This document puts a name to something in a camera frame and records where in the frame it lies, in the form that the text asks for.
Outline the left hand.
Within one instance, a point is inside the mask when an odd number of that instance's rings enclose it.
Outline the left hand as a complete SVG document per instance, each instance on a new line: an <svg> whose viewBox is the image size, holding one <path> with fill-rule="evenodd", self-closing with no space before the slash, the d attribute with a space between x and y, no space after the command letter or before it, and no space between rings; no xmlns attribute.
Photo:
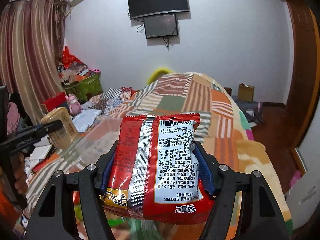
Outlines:
<svg viewBox="0 0 320 240"><path fill-rule="evenodd" d="M19 194L25 194L28 190L27 185L27 175L25 173L25 162L24 162L24 155L20 153L17 156L18 166L14 171L14 176L16 178L15 182L15 189L18 191Z"/></svg>

